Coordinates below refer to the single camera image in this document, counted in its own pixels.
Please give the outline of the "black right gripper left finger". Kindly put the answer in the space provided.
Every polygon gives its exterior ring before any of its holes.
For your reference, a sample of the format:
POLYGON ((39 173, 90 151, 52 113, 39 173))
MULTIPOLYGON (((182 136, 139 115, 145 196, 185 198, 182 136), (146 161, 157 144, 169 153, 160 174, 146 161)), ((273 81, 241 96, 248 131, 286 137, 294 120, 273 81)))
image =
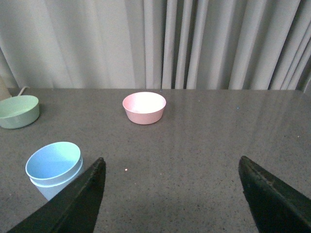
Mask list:
POLYGON ((10 233, 92 233, 103 198, 106 163, 98 158, 83 174, 10 233))

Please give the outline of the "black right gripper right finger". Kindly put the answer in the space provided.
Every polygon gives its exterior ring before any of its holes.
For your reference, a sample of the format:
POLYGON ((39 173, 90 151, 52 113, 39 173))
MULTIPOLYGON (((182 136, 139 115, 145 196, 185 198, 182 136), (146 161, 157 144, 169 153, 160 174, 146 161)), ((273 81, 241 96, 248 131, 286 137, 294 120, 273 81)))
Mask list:
POLYGON ((311 200, 246 156, 239 161, 243 193, 260 233, 309 233, 311 200))

